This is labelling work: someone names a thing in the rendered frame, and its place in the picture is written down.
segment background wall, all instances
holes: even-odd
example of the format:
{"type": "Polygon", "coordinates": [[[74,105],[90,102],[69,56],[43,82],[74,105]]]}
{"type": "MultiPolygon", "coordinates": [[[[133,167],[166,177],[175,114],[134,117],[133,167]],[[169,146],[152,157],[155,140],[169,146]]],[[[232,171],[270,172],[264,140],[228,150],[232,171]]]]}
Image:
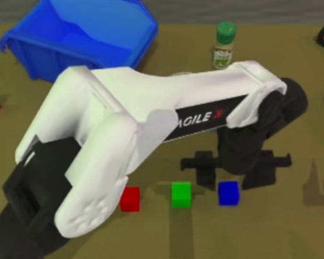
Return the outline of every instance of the background wall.
{"type": "MultiPolygon", "coordinates": [[[[38,0],[0,0],[0,23],[16,22],[38,0]]],[[[324,0],[143,0],[161,23],[324,23],[324,0]]]]}

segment white robotic arm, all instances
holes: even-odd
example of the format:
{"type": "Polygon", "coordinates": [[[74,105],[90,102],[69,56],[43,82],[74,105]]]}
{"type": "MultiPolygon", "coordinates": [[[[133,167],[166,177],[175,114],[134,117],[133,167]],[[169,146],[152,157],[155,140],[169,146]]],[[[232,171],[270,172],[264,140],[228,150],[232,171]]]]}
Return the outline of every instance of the white robotic arm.
{"type": "Polygon", "coordinates": [[[148,76],[128,67],[70,67],[56,80],[16,149],[74,137],[82,147],[65,172],[72,189],[55,214],[67,238],[84,235],[115,210],[128,175],[163,142],[221,126],[244,127],[272,91],[287,86],[257,62],[223,71],[148,76]]]}

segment spice bottle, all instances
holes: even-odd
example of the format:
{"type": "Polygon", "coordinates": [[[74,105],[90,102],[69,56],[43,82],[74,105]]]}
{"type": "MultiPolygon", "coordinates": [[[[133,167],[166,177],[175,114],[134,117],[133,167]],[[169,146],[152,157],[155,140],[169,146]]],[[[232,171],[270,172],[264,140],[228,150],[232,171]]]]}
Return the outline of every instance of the spice bottle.
{"type": "Polygon", "coordinates": [[[216,69],[224,69],[232,61],[234,39],[237,27],[230,22],[222,22],[216,28],[216,44],[213,65],[216,69]]]}

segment cube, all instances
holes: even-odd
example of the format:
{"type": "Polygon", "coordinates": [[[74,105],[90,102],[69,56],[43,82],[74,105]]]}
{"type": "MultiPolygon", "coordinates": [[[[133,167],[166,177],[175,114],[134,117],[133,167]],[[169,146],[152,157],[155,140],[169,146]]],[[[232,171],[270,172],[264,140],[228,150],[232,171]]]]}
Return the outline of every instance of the cube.
{"type": "Polygon", "coordinates": [[[237,181],[218,183],[219,206],[237,206],[240,200],[240,188],[237,181]]]}
{"type": "Polygon", "coordinates": [[[191,183],[173,182],[171,198],[173,208],[189,208],[192,201],[191,183]]]}
{"type": "Polygon", "coordinates": [[[120,198],[120,209],[122,212],[140,211],[140,189],[139,187],[126,187],[120,198]]]}

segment red cube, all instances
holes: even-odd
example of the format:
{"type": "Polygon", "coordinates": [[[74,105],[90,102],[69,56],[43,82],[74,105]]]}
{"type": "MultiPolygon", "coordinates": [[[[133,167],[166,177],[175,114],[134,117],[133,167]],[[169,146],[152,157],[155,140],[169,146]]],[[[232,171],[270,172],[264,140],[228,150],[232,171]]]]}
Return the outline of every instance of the red cube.
{"type": "Polygon", "coordinates": [[[122,212],[138,212],[140,210],[139,187],[126,187],[120,199],[122,212]]]}

